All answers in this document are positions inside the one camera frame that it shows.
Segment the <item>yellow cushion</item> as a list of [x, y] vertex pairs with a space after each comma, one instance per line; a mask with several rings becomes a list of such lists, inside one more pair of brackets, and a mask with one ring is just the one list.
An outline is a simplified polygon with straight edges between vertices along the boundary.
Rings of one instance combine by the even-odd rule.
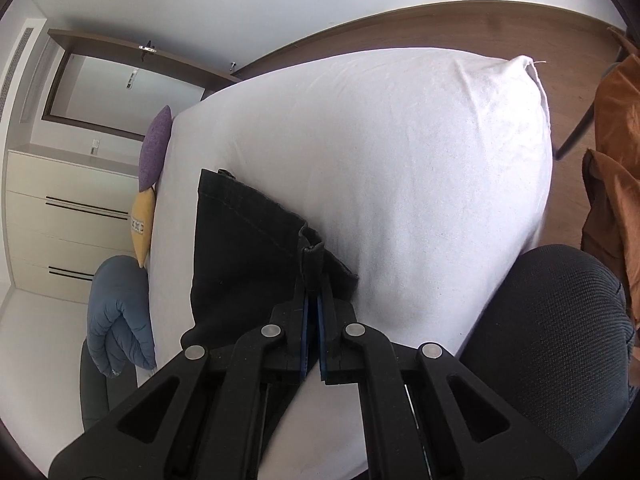
[[150, 253], [155, 212], [154, 188], [139, 192], [134, 199], [130, 214], [130, 232], [134, 254], [140, 268], [143, 268]]

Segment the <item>white bed sheet mattress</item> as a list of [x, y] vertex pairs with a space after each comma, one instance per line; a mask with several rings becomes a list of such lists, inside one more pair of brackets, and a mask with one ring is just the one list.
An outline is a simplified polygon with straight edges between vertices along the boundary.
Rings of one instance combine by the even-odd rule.
[[158, 365], [193, 325], [206, 169], [305, 219], [357, 274], [361, 323], [457, 352], [537, 243], [552, 174], [548, 100], [528, 56], [401, 48], [276, 70], [180, 113], [148, 263]]

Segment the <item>orange brown cloth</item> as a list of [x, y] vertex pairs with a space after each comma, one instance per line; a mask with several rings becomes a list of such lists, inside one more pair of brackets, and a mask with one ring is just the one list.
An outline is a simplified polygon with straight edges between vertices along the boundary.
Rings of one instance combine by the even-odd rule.
[[582, 158], [590, 211], [584, 252], [623, 285], [627, 313], [639, 322], [639, 57], [629, 55], [600, 82], [594, 98], [594, 147]]

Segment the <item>black office chair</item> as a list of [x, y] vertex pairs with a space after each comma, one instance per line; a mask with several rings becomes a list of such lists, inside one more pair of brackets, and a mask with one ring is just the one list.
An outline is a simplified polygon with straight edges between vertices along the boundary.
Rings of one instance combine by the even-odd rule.
[[584, 478], [631, 478], [634, 338], [618, 278], [585, 252], [548, 245], [518, 257], [460, 361], [565, 448]]

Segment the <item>dark grey bed headboard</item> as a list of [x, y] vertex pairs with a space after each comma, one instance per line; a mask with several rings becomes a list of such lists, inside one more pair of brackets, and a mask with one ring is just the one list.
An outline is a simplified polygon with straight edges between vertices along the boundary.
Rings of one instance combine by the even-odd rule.
[[79, 395], [82, 426], [88, 431], [138, 388], [134, 364], [128, 362], [114, 378], [104, 376], [91, 359], [87, 341], [82, 343]]

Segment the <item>purple cushion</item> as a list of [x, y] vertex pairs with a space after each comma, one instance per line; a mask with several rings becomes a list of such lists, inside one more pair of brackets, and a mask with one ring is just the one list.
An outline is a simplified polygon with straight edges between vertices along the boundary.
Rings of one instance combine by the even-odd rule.
[[171, 137], [171, 128], [171, 108], [169, 105], [165, 105], [152, 120], [142, 142], [138, 163], [138, 189], [140, 192], [152, 188], [160, 178]]

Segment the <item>brown framed mirror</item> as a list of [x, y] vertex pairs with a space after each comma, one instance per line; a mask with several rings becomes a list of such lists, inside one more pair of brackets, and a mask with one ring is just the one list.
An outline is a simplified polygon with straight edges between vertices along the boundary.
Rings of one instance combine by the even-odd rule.
[[48, 35], [63, 56], [44, 103], [45, 122], [141, 142], [163, 108], [178, 115], [240, 81], [151, 41], [54, 28]]

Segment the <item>cream drawer cabinet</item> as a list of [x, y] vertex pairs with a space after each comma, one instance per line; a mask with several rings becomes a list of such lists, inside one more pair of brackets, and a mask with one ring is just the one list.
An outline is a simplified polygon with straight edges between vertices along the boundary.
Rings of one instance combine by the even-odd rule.
[[133, 256], [138, 168], [25, 144], [6, 152], [4, 212], [16, 288], [84, 304], [108, 258]]

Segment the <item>black denim pants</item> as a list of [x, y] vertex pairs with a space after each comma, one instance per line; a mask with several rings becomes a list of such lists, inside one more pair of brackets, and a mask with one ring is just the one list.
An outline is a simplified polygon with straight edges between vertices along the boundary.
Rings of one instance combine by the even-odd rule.
[[295, 285], [329, 280], [349, 301], [358, 278], [308, 222], [226, 170], [202, 170], [194, 237], [191, 311], [183, 348], [234, 344], [294, 298]]

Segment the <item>blue rolled duvet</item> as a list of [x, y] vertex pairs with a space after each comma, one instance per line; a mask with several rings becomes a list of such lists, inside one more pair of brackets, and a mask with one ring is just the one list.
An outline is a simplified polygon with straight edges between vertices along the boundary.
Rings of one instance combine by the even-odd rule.
[[148, 274], [135, 258], [108, 258], [93, 275], [86, 341], [92, 362], [107, 378], [128, 364], [156, 367]]

